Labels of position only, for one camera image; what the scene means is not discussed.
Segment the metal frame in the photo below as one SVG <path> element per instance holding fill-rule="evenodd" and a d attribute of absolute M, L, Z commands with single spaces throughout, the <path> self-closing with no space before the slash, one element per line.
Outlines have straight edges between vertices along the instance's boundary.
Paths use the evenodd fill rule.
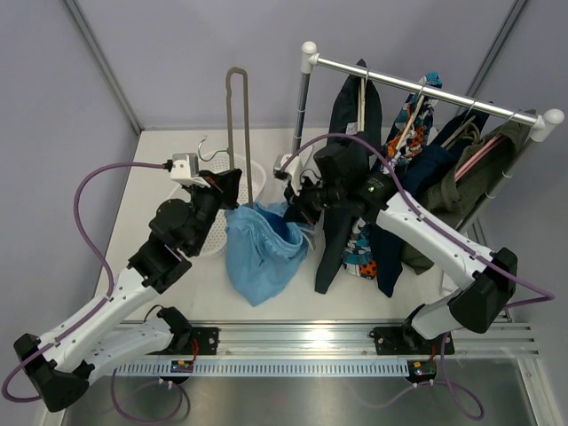
<path fill-rule="evenodd" d="M 375 343 L 368 336 L 377 325 L 399 326 L 397 320 L 364 321 L 265 321 L 199 322 L 196 327 L 219 327 L 216 357 L 208 359 L 377 359 Z M 124 323 L 116 331 L 139 321 Z M 483 335 L 454 331 L 455 354 L 448 358 L 510 359 L 538 358 L 531 328 L 511 323 L 502 312 Z M 383 359 L 427 359 L 428 356 L 379 357 Z"/>
<path fill-rule="evenodd" d="M 496 106 L 495 104 L 490 104 L 488 102 L 483 102 L 469 96 L 458 95 L 449 91 L 442 91 L 436 87 L 424 86 L 419 83 L 411 82 L 404 78 L 395 77 L 392 75 L 382 74 L 377 71 L 369 70 L 365 67 L 360 67 L 358 65 L 347 64 L 341 61 L 323 58 L 319 53 L 317 53 L 317 47 L 313 42 L 306 42 L 302 46 L 302 81 L 301 90 L 298 97 L 298 112 L 296 119 L 296 127 L 294 130 L 294 136 L 292 139 L 292 152 L 298 150 L 302 142 L 302 130 L 304 126 L 304 116 L 305 116 L 305 103 L 308 96 L 309 90 L 309 79 L 307 75 L 312 72 L 313 67 L 321 66 L 335 71 L 341 71 L 349 75 L 355 75 L 360 78 L 366 78 L 373 82 L 378 82 L 386 84 L 398 89 L 405 91 L 410 91 L 412 93 L 423 93 L 425 96 L 444 100 L 451 104 L 455 104 L 460 107 L 474 107 L 477 111 L 482 111 L 490 115 L 495 115 L 497 117 L 506 118 L 513 122 L 520 122 L 531 126 L 534 130 L 545 130 L 547 124 L 542 119 L 540 115 L 525 114 L 521 112 L 511 111 L 507 108 Z"/>
<path fill-rule="evenodd" d="M 61 3 L 63 3 L 71 20 L 75 24 L 77 31 L 79 31 L 81 38 L 85 42 L 87 50 L 94 59 L 97 68 L 102 74 L 108 89 L 113 94 L 118 107 L 124 115 L 124 118 L 129 123 L 132 131 L 134 131 L 137 136 L 140 136 L 140 133 L 142 133 L 144 128 L 142 127 L 142 124 L 140 124 L 139 119 L 136 117 L 136 113 L 134 113 L 126 95 L 124 95 L 124 92 L 122 91 L 118 80 L 114 76 L 111 67 L 108 65 L 108 61 L 97 43 L 89 22 L 85 19 L 81 7 L 77 4 L 76 0 L 61 0 Z"/>
<path fill-rule="evenodd" d="M 472 98 L 477 96 L 481 86 L 485 82 L 485 79 L 489 75 L 489 72 L 495 63 L 495 60 L 499 57 L 505 43 L 509 39 L 513 29 L 517 26 L 517 23 L 520 21 L 530 2 L 531 0 L 515 0 L 507 14 L 507 17 L 501 24 L 501 28 L 499 28 L 497 35 L 493 39 L 491 47 L 481 62 L 475 77 L 473 77 L 468 91 L 466 91 L 466 95 L 471 96 Z"/>

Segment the white wall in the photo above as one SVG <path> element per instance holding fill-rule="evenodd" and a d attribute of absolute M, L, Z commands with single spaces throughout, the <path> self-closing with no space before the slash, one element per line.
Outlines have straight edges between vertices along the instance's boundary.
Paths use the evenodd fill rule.
<path fill-rule="evenodd" d="M 512 0 L 78 0 L 146 128 L 225 126 L 225 73 L 245 67 L 255 127 L 295 123 L 301 45 L 465 92 Z M 327 127 L 345 75 L 317 68 L 306 125 Z M 235 77 L 234 86 L 238 85 Z M 382 87 L 385 125 L 406 93 Z M 235 123 L 241 97 L 234 93 Z M 439 104 L 437 122 L 453 106 Z"/>
<path fill-rule="evenodd" d="M 486 81 L 481 97 L 497 104 L 558 107 L 568 113 L 568 3 L 533 0 Z M 483 215 L 494 248 L 519 257 L 519 274 L 556 300 L 515 311 L 536 333 L 559 406 L 568 421 L 568 121 L 536 146 Z M 520 296 L 528 296 L 518 291 Z"/>
<path fill-rule="evenodd" d="M 73 222 L 73 195 L 92 169 L 127 161 L 136 139 L 61 2 L 0 1 L 0 377 L 12 343 L 67 318 L 94 291 L 99 265 Z M 106 248 L 126 174 L 85 191 L 82 213 Z M 34 395 L 22 374 L 12 393 Z M 34 424 L 42 403 L 0 397 L 2 423 Z"/>

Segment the metal pole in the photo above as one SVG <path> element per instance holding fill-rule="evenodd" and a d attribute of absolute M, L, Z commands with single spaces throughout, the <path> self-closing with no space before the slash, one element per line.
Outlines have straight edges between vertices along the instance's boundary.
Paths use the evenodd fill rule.
<path fill-rule="evenodd" d="M 136 114 L 134 113 L 130 102 L 126 98 L 126 95 L 124 95 L 124 92 L 122 91 L 118 80 L 116 79 L 113 71 L 108 65 L 108 61 L 105 58 L 105 55 L 103 55 L 103 51 L 100 49 L 100 46 L 95 39 L 91 27 L 87 22 L 87 19 L 85 19 L 84 17 L 83 11 L 75 0 L 62 0 L 62 3 L 67 9 L 69 16 L 75 23 L 79 34 L 83 38 L 85 45 L 89 50 L 89 53 L 97 64 L 99 71 L 103 75 L 103 79 L 105 80 L 106 85 L 113 94 L 118 107 L 121 109 L 122 114 L 124 115 L 124 118 L 126 118 L 126 120 L 129 122 L 130 127 L 132 128 L 134 133 L 136 133 L 137 136 L 140 136 L 140 133 L 143 130 L 142 124 L 140 124 L 140 121 L 136 117 Z"/>
<path fill-rule="evenodd" d="M 313 64 L 310 58 L 316 54 L 318 47 L 313 42 L 302 44 L 302 80 L 300 81 L 300 94 L 298 95 L 298 112 L 296 118 L 296 128 L 292 137 L 292 153 L 295 153 L 302 144 L 302 131 L 304 130 L 305 104 L 308 100 L 308 89 L 310 88 L 310 75 L 312 74 Z"/>
<path fill-rule="evenodd" d="M 539 117 L 537 115 L 530 115 L 525 113 L 515 113 L 505 108 L 495 106 L 486 102 L 475 100 L 467 96 L 456 95 L 449 91 L 442 91 L 436 87 L 432 86 L 422 86 L 419 83 L 411 82 L 398 77 L 393 77 L 392 75 L 386 75 L 377 73 L 376 71 L 368 71 L 366 68 L 359 67 L 357 65 L 345 64 L 343 62 L 322 58 L 319 55 L 314 55 L 311 57 L 310 61 L 314 65 L 321 65 L 326 68 L 331 68 L 337 71 L 342 71 L 347 74 L 356 75 L 358 77 L 368 76 L 369 80 L 374 82 L 387 84 L 389 86 L 398 87 L 406 91 L 411 91 L 418 93 L 422 90 L 422 94 L 429 96 L 431 98 L 436 98 L 449 102 L 451 104 L 459 105 L 461 107 L 471 107 L 475 104 L 474 108 L 477 111 L 482 111 L 491 115 L 495 115 L 502 118 L 510 118 L 513 122 L 520 122 L 522 124 L 527 124 L 533 127 L 539 122 Z"/>
<path fill-rule="evenodd" d="M 305 103 L 308 99 L 308 88 L 310 86 L 310 74 L 302 73 L 300 81 L 300 94 L 298 95 L 298 112 L 296 118 L 296 128 L 292 137 L 292 152 L 295 153 L 302 144 L 302 131 L 304 129 Z"/>
<path fill-rule="evenodd" d="M 509 39 L 511 32 L 521 19 L 526 6 L 530 2 L 531 0 L 516 0 L 511 6 L 507 17 L 503 21 L 501 28 L 499 28 L 497 36 L 493 39 L 493 43 L 491 44 L 489 51 L 487 51 L 483 62 L 481 62 L 481 65 L 476 72 L 476 76 L 473 78 L 471 84 L 469 85 L 468 91 L 466 92 L 468 96 L 475 98 L 479 93 L 479 89 L 481 88 L 481 85 L 489 74 L 489 71 L 493 67 L 495 60 L 501 53 L 503 46 Z"/>
<path fill-rule="evenodd" d="M 225 76 L 225 88 L 227 91 L 226 96 L 226 110 L 227 110 L 227 153 L 229 154 L 229 169 L 234 169 L 234 143 L 233 143 L 233 108 L 231 97 L 233 91 L 231 90 L 231 77 L 233 74 L 242 75 L 242 103 L 244 110 L 245 121 L 245 163 L 247 166 L 247 190 L 248 190 L 248 206 L 253 208 L 252 199 L 252 170 L 250 169 L 250 124 L 249 124 L 249 75 L 243 68 L 232 67 L 229 68 Z"/>

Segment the gray metal hook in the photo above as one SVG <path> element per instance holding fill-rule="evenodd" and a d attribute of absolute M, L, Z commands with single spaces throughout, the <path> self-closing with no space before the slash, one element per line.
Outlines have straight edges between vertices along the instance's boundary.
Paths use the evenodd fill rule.
<path fill-rule="evenodd" d="M 201 140 L 201 142 L 199 143 L 199 145 L 197 146 L 197 156 L 199 157 L 199 159 L 202 162 L 210 162 L 211 160 L 213 160 L 215 158 L 215 156 L 219 153 L 227 153 L 229 154 L 229 150 L 228 149 L 219 149 L 218 151 L 214 152 L 209 158 L 203 158 L 203 156 L 201 156 L 201 146 L 203 145 L 203 142 L 205 142 L 207 140 L 207 135 L 203 136 L 203 139 Z"/>

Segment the clothes hanger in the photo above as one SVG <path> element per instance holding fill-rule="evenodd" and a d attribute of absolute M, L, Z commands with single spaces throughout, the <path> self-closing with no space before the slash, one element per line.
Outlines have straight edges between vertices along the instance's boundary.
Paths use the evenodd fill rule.
<path fill-rule="evenodd" d="M 427 82 L 424 82 L 424 84 L 422 85 L 422 87 L 418 91 L 418 95 L 417 95 L 418 101 L 416 102 L 416 108 L 412 112 L 412 115 L 410 116 L 410 119 L 408 120 L 408 122 L 406 122 L 406 126 L 405 126 L 403 132 L 401 133 L 400 138 L 398 139 L 398 143 L 397 143 L 397 146 L 396 146 L 397 151 L 406 143 L 406 134 L 410 131 L 410 128 L 412 127 L 412 125 L 414 123 L 414 120 L 416 120 L 416 117 L 418 116 L 418 113 L 420 112 L 420 108 L 422 108 L 422 103 L 426 99 L 426 97 L 424 95 L 422 95 L 422 91 L 424 90 L 424 87 L 426 87 L 426 83 Z"/>
<path fill-rule="evenodd" d="M 466 118 L 467 118 L 467 116 L 469 115 L 469 113 L 471 112 L 471 110 L 473 109 L 473 106 L 476 105 L 476 103 L 477 103 L 478 101 L 479 101 L 479 98 L 475 99 L 475 100 L 473 101 L 473 103 L 469 106 L 468 112 L 463 116 L 463 120 L 461 120 L 460 127 L 458 127 L 457 130 L 456 130 L 454 133 L 452 133 L 452 135 L 451 135 L 448 139 L 446 139 L 446 140 L 444 141 L 444 143 L 441 145 L 442 148 L 450 149 L 450 148 L 452 147 L 452 146 L 450 146 L 450 144 L 452 143 L 452 141 L 454 141 L 454 139 L 456 139 L 456 138 L 458 137 L 458 135 L 459 135 L 460 133 L 462 133 L 463 130 L 464 130 L 470 123 L 472 123 L 472 122 L 475 120 L 475 117 L 470 117 L 467 121 L 466 121 Z"/>
<path fill-rule="evenodd" d="M 513 116 L 515 114 L 516 113 L 513 113 L 509 116 L 507 121 L 502 124 L 501 129 L 503 129 L 511 121 L 511 119 L 513 118 Z M 504 137 L 501 135 L 500 132 L 497 135 L 495 135 L 494 137 L 492 137 L 490 140 L 488 140 L 487 143 L 485 143 L 485 145 L 479 151 L 477 151 L 475 154 L 473 154 L 471 156 L 471 158 L 469 160 L 467 160 L 459 168 L 459 170 L 456 171 L 455 181 L 457 182 L 458 180 L 460 180 L 473 166 L 476 165 L 477 162 L 479 162 L 479 160 L 481 158 L 483 158 L 487 153 L 489 153 L 492 149 L 494 149 L 497 145 L 499 145 L 500 142 L 502 142 L 502 140 L 504 140 Z"/>
<path fill-rule="evenodd" d="M 365 131 L 365 100 L 367 97 L 367 81 L 369 78 L 369 68 L 365 79 L 360 79 L 359 85 L 359 103 L 357 108 L 357 131 Z"/>

